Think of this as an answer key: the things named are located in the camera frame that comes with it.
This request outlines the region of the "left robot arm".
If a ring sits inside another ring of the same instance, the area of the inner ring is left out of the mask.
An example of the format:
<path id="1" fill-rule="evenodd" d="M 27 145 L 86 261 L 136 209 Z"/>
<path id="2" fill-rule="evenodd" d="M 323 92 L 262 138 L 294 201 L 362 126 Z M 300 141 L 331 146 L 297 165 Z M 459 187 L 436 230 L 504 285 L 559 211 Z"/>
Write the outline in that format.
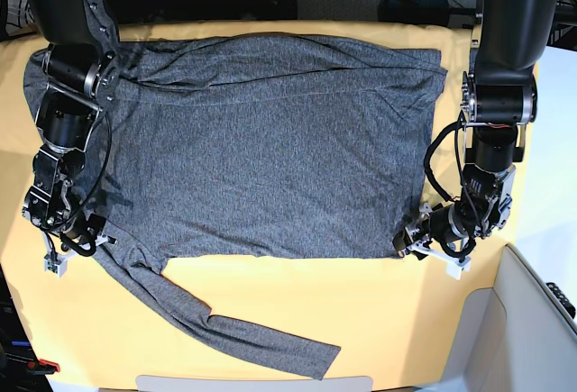
<path id="1" fill-rule="evenodd" d="M 436 256 L 463 264 L 476 241 L 505 226 L 515 166 L 525 154 L 527 126 L 536 119 L 534 67 L 548 42 L 557 0 L 481 0 L 481 38 L 472 69 L 463 74 L 463 101 L 426 149 L 426 180 L 442 198 L 422 204 L 393 239 L 399 257 Z M 453 138 L 461 194 L 437 181 L 431 160 Z"/>

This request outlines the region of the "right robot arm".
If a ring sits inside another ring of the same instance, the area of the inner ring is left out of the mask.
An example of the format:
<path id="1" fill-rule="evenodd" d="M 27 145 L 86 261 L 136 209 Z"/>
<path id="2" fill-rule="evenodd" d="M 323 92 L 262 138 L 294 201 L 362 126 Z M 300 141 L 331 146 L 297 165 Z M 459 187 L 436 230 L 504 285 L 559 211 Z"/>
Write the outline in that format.
<path id="1" fill-rule="evenodd" d="M 47 84 L 35 115 L 42 146 L 32 160 L 34 180 L 23 216 L 41 231 L 50 263 L 62 261 L 54 240 L 90 257 L 104 221 L 83 210 L 72 191 L 85 166 L 85 153 L 98 123 L 111 124 L 103 107 L 111 99 L 118 64 L 119 35 L 106 0 L 29 0 L 41 34 L 49 43 L 41 62 Z"/>

